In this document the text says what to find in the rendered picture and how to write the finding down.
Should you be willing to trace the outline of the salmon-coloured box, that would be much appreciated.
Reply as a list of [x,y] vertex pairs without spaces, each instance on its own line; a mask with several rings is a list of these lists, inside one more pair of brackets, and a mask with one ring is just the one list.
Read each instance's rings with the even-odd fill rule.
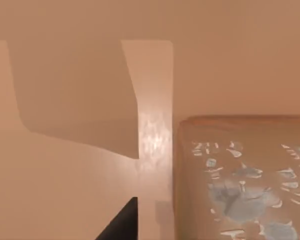
[[179,123],[300,116],[300,0],[0,0],[0,240],[204,240]]

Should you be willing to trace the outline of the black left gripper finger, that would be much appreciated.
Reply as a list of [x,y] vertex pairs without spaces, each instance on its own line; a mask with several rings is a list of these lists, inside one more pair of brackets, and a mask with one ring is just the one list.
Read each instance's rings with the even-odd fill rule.
[[138,198],[132,197],[95,240],[138,240]]

